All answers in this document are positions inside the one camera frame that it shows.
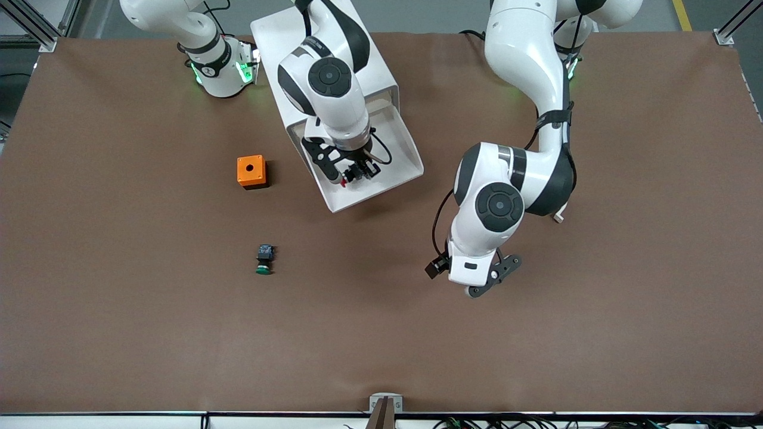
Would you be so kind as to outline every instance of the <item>metal frame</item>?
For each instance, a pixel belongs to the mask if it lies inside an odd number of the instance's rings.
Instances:
[[[559,429],[570,427],[570,423],[579,422],[585,423],[587,426],[591,424],[595,428],[599,428],[602,424],[607,422],[654,422],[654,424],[667,424],[667,423],[682,423],[681,429],[713,429],[708,419],[716,422],[718,427],[726,427],[726,429],[763,429],[763,414],[761,413],[729,413],[729,412],[699,412],[699,413],[681,413],[681,412],[396,412],[394,409],[394,396],[386,396],[376,401],[373,407],[372,413],[369,414],[365,411],[261,411],[261,412],[246,412],[246,411],[148,411],[148,412],[58,412],[58,413],[6,413],[0,414],[0,421],[2,418],[29,418],[21,426],[16,425],[13,427],[50,427],[53,422],[50,418],[61,418],[56,420],[56,424],[63,425],[65,421],[69,420],[67,417],[109,417],[109,418],[130,418],[130,417],[168,417],[168,418],[197,418],[197,422],[188,427],[202,427],[204,429],[214,429],[218,427],[220,418],[230,421],[229,418],[241,418],[240,422],[229,425],[225,424],[220,427],[269,427],[273,426],[272,421],[269,426],[261,425],[251,418],[281,418],[283,424],[278,424],[283,427],[307,427],[303,424],[296,424],[301,418],[305,418],[309,421],[313,421],[315,427],[342,427],[342,423],[351,423],[353,426],[360,424],[359,421],[365,421],[366,429],[394,429],[405,424],[407,427],[413,427],[410,424],[416,424],[419,421],[427,421],[429,423],[426,427],[431,427],[431,421],[439,421],[441,424],[449,419],[458,419],[466,421],[503,421],[508,423],[521,422],[521,421],[544,421],[555,422],[556,427]],[[39,425],[35,424],[36,418],[39,419]],[[327,424],[315,424],[316,420],[330,421]],[[80,427],[79,424],[86,423],[84,421],[78,422],[77,425],[71,424],[66,427]],[[95,424],[86,424],[84,427],[102,427]],[[120,424],[118,427],[134,427],[133,424],[128,424],[127,420],[125,424]]]
[[[69,36],[69,27],[74,22],[74,17],[82,4],[81,0],[69,0],[66,9],[63,11],[61,22],[58,23],[58,29],[64,36]]]
[[[5,143],[5,141],[8,139],[8,133],[11,132],[11,126],[6,124],[5,121],[0,121],[0,144]]]
[[[716,28],[713,30],[716,42],[722,46],[732,46],[734,44],[734,39],[731,35],[761,6],[763,6],[763,0],[748,0],[747,3],[742,6],[731,19],[729,19],[729,22],[726,22],[720,29]]]
[[[0,0],[0,10],[40,44],[40,52],[56,49],[56,40],[63,34],[26,0]]]

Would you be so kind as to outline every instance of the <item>brown paper mat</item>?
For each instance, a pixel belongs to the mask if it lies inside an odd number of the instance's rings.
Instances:
[[[426,172],[339,214],[267,85],[207,96],[170,40],[41,55],[0,157],[0,411],[763,408],[763,127],[733,49],[592,35],[567,220],[527,217],[472,301],[423,271],[434,212],[533,107],[473,37],[375,42]],[[275,184],[245,192],[254,153]]]

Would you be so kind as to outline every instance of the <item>orange enclosure box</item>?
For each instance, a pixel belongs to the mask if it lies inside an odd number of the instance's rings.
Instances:
[[[261,189],[270,186],[267,164],[262,155],[242,156],[237,164],[238,182],[244,189]]]

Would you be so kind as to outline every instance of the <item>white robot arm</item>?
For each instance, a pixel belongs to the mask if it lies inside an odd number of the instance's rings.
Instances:
[[[515,255],[493,263],[498,247],[519,227],[525,212],[546,216],[563,209],[575,188],[569,150],[569,81],[554,43],[555,22],[574,16],[583,0],[495,0],[485,34],[485,58],[493,71],[536,105],[539,150],[480,143],[466,151],[456,173],[459,205],[446,253],[427,272],[449,269],[449,279],[476,298],[521,264]],[[641,0],[599,0],[599,19],[609,24],[631,18]]]
[[[575,65],[581,60],[580,49],[594,29],[594,22],[608,28],[627,24],[641,8],[642,0],[562,1],[556,9],[558,23],[554,28],[554,44],[559,58],[565,64],[570,79]]]
[[[256,55],[250,44],[222,36],[204,14],[203,0],[120,0],[122,12],[141,30],[166,33],[191,59],[196,80],[215,97],[231,97],[253,81]]]
[[[356,76],[369,61],[369,36],[331,0],[297,0],[295,6],[307,36],[279,64],[278,84],[310,116],[302,146],[332,183],[371,178],[381,171],[377,163],[389,164],[391,157],[372,154],[374,129]]]

